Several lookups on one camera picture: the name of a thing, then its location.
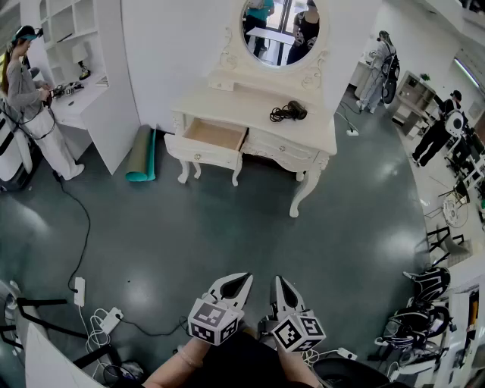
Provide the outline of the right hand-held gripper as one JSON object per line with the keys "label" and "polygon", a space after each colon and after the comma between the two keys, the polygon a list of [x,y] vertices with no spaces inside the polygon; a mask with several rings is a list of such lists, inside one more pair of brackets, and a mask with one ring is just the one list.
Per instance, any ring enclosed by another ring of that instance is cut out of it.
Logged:
{"label": "right hand-held gripper", "polygon": [[307,352],[326,339],[321,322],[312,310],[305,310],[299,291],[282,276],[276,275],[271,281],[270,305],[273,314],[281,310],[302,312],[289,314],[282,321],[262,319],[258,334],[264,342],[273,340],[285,352]]}

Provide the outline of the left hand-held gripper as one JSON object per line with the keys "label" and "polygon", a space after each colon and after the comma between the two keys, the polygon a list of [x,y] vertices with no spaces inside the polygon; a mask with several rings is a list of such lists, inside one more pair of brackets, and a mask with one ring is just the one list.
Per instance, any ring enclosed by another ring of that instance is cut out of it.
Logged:
{"label": "left hand-held gripper", "polygon": [[252,283],[253,275],[248,272],[217,279],[208,291],[216,300],[206,297],[195,301],[188,318],[189,334],[213,346],[228,340],[244,316]]}

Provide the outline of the white wooden large drawer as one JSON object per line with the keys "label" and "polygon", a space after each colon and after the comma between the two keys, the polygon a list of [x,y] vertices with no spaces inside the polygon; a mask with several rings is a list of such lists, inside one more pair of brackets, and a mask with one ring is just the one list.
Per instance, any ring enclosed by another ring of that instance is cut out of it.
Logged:
{"label": "white wooden large drawer", "polygon": [[242,168],[243,141],[247,127],[195,118],[183,133],[167,134],[168,153],[194,165],[200,174],[203,164],[234,172]]}

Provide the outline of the black hair dryer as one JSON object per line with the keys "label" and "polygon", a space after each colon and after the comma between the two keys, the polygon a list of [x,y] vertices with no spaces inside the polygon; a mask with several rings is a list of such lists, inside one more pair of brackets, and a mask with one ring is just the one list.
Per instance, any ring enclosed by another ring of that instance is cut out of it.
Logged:
{"label": "black hair dryer", "polygon": [[282,108],[274,108],[270,115],[270,121],[279,123],[283,120],[304,120],[308,115],[308,111],[299,102],[292,100]]}

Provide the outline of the person's left forearm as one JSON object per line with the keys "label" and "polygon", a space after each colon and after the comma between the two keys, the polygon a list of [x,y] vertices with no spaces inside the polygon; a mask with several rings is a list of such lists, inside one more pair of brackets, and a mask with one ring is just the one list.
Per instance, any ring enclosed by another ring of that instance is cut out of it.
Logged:
{"label": "person's left forearm", "polygon": [[180,388],[202,366],[210,348],[209,343],[193,337],[186,345],[178,346],[177,353],[153,372],[142,385],[145,388]]}

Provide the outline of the person's right forearm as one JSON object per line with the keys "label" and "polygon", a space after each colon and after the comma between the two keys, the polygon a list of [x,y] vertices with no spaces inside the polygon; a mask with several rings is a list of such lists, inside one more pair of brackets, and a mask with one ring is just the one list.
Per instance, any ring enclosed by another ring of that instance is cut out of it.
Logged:
{"label": "person's right forearm", "polygon": [[286,352],[281,346],[278,346],[277,354],[288,381],[303,383],[311,388],[318,388],[318,379],[308,368],[299,353]]}

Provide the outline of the white vanity dressing table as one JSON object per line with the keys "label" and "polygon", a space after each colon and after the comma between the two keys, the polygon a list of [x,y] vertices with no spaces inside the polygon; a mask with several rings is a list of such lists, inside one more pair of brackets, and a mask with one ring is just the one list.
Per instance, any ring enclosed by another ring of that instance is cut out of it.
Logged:
{"label": "white vanity dressing table", "polygon": [[[300,104],[308,111],[304,120],[286,119],[279,123],[270,121],[269,115],[274,108],[281,108],[292,100],[296,100],[294,95],[250,89],[241,85],[233,86],[232,90],[223,90],[209,83],[203,84],[175,103],[172,109],[174,133],[170,135],[183,133],[195,118],[200,118],[247,127],[248,132],[250,128],[254,128],[318,150],[313,161],[304,162],[294,158],[274,160],[254,155],[241,148],[242,167],[243,156],[253,155],[275,161],[285,170],[296,174],[300,185],[293,197],[289,215],[298,217],[300,203],[315,189],[321,172],[327,167],[330,158],[336,154],[337,148],[333,114],[321,103],[301,100]],[[189,162],[177,160],[181,164],[181,173],[177,179],[180,183],[185,183],[190,170],[195,167]],[[240,171],[232,171],[234,186],[238,184]]]}

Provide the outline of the person's black clothing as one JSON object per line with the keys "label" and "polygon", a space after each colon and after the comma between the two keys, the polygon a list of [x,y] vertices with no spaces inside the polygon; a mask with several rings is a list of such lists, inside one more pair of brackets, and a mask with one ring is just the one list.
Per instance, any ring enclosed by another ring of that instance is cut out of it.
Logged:
{"label": "person's black clothing", "polygon": [[195,377],[196,388],[284,388],[277,351],[244,332],[212,347]]}

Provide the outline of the black round bin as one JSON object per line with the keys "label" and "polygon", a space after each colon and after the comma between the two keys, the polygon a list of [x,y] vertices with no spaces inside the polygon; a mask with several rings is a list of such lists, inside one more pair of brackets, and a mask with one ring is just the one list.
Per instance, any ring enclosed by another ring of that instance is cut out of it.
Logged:
{"label": "black round bin", "polygon": [[311,369],[323,388],[381,388],[390,382],[372,367],[346,358],[323,358]]}

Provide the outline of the wide white power strip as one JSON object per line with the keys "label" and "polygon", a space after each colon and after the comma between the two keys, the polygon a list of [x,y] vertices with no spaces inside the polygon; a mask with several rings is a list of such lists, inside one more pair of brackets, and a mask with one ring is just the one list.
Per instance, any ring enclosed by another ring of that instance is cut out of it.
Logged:
{"label": "wide white power strip", "polygon": [[119,308],[113,307],[103,318],[100,327],[101,330],[109,335],[113,329],[123,320],[123,313]]}

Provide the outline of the black white backpack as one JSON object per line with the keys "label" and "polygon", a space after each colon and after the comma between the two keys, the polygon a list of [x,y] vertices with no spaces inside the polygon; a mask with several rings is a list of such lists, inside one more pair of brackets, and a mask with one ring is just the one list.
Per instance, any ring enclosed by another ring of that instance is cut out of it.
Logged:
{"label": "black white backpack", "polygon": [[417,349],[435,336],[440,336],[452,322],[444,306],[426,308],[413,305],[403,308],[387,319],[383,335],[376,338],[377,346],[393,349]]}
{"label": "black white backpack", "polygon": [[431,303],[441,297],[449,288],[451,274],[448,268],[431,267],[421,274],[402,273],[415,286],[414,303]]}

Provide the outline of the rolled olive teal mat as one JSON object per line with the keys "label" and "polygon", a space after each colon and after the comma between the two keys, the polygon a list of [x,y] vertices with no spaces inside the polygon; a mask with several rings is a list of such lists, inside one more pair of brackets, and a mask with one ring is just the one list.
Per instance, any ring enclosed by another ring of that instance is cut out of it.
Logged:
{"label": "rolled olive teal mat", "polygon": [[133,141],[127,162],[126,179],[129,182],[148,182],[155,179],[155,140],[157,130],[142,125]]}

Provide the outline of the white desk shelf unit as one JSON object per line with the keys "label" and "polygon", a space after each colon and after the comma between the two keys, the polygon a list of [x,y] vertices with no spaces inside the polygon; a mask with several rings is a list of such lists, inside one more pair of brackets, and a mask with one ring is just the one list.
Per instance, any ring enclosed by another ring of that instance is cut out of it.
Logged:
{"label": "white desk shelf unit", "polygon": [[79,80],[72,48],[85,43],[91,71],[84,88],[55,99],[52,110],[74,157],[94,145],[113,174],[130,151],[140,120],[130,82],[120,0],[20,0],[20,20],[43,36],[30,64],[51,86]]}

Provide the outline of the small wooden shelf unit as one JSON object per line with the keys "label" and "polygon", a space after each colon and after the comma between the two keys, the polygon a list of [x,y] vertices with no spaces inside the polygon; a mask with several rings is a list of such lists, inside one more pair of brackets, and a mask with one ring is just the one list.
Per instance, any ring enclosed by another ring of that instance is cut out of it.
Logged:
{"label": "small wooden shelf unit", "polygon": [[404,73],[388,112],[405,136],[415,127],[421,128],[420,124],[434,122],[430,112],[436,102],[435,95],[435,91],[420,77],[408,70]]}

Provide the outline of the idle gripper device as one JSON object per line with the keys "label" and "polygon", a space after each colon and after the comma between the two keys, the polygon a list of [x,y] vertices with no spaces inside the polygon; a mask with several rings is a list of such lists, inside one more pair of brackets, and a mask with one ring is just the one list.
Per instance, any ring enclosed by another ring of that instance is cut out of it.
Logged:
{"label": "idle gripper device", "polygon": [[52,90],[52,98],[59,99],[64,95],[73,95],[83,88],[84,85],[80,81],[59,84]]}

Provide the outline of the white shade table lamp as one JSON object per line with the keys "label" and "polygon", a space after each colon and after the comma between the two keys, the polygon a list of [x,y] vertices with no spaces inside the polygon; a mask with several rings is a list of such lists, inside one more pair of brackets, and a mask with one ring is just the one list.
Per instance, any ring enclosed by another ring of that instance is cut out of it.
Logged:
{"label": "white shade table lamp", "polygon": [[84,42],[76,44],[72,48],[73,63],[80,67],[79,81],[85,80],[90,77],[91,71],[84,64],[84,61],[88,58],[88,53]]}

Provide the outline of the black metal frame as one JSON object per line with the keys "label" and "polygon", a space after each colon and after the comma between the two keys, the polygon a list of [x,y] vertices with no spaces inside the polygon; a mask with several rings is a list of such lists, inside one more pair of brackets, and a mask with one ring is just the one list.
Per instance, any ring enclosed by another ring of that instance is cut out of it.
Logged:
{"label": "black metal frame", "polygon": [[[67,327],[46,321],[38,312],[38,308],[66,305],[66,299],[27,299],[23,296],[16,297],[10,294],[4,308],[4,314],[10,317],[0,318],[0,340],[12,346],[17,352],[27,350],[27,330],[30,324],[49,340],[50,333],[59,333],[89,343],[91,339],[84,330],[75,331]],[[110,344],[97,346],[92,351],[87,350],[86,354],[74,361],[74,364],[81,370],[87,369],[93,364],[114,364],[120,366],[120,358],[117,350]]]}

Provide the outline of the oval mirror white frame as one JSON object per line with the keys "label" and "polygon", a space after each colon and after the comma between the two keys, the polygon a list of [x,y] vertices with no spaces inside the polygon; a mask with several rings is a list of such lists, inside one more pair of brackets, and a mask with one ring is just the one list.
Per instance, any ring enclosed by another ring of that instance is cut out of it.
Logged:
{"label": "oval mirror white frame", "polygon": [[286,95],[316,95],[323,79],[323,63],[330,29],[327,0],[302,0],[289,19],[285,0],[284,24],[270,27],[272,7],[265,0],[236,0],[227,43],[211,73],[221,89],[241,85]]}

